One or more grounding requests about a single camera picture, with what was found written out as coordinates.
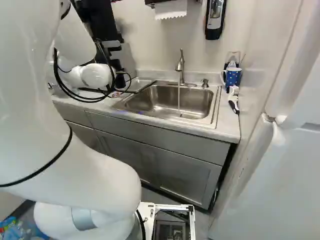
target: soap dispenser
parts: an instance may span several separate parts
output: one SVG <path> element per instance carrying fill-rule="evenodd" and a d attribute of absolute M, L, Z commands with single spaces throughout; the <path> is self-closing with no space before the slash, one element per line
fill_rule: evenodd
<path fill-rule="evenodd" d="M 225 22 L 227 0 L 207 0 L 205 16 L 205 39 L 218 40 Z"/>

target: cabinet drawer front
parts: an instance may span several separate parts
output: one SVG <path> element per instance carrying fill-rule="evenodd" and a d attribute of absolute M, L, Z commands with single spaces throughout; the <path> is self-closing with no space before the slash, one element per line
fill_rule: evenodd
<path fill-rule="evenodd" d="M 230 143 L 87 112 L 93 127 L 175 153 L 223 165 Z"/>
<path fill-rule="evenodd" d="M 64 120 L 68 120 L 70 122 L 81 124 L 87 127 L 92 127 L 89 118 L 87 117 L 86 112 L 84 110 L 64 106 L 57 103 L 55 103 L 54 106 Z"/>
<path fill-rule="evenodd" d="M 153 187 L 209 208 L 221 166 L 97 131 L 110 156 L 134 168 Z"/>
<path fill-rule="evenodd" d="M 144 144 L 115 136 L 105 132 L 98 132 L 108 156 L 118 159 L 131 166 L 146 183 L 154 182 L 152 160 L 145 157 L 148 148 Z"/>
<path fill-rule="evenodd" d="M 104 147 L 102 146 L 96 130 L 85 127 L 73 122 L 66 121 L 66 123 L 71 127 L 74 134 L 88 147 L 96 150 L 101 154 L 106 154 Z"/>

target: polka dot mug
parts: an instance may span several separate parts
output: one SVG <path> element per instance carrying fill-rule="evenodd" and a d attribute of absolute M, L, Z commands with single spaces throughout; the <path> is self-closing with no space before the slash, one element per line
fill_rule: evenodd
<path fill-rule="evenodd" d="M 221 71 L 220 78 L 225 86 L 225 90 L 229 93 L 229 88 L 233 85 L 238 86 L 242 75 L 242 69 L 239 67 L 227 67 L 226 70 Z"/>

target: stainless steel sink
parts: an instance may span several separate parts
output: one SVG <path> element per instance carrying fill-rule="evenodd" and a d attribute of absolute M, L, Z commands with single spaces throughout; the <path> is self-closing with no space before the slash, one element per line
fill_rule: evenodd
<path fill-rule="evenodd" d="M 217 123 L 220 87 L 180 87 L 171 82 L 157 81 L 138 94 L 132 94 L 113 107 L 131 113 L 191 124 Z"/>

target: faucet handle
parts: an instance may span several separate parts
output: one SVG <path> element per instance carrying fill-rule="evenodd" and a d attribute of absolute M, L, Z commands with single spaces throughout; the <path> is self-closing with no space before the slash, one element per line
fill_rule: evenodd
<path fill-rule="evenodd" d="M 183 63 L 185 62 L 185 58 L 184 58 L 184 50 L 182 48 L 180 48 L 180 61 L 182 61 Z"/>
<path fill-rule="evenodd" d="M 202 83 L 202 87 L 203 88 L 208 88 L 209 87 L 209 80 L 208 79 L 206 79 L 206 78 L 203 78 L 202 80 L 201 80 L 201 83 Z"/>

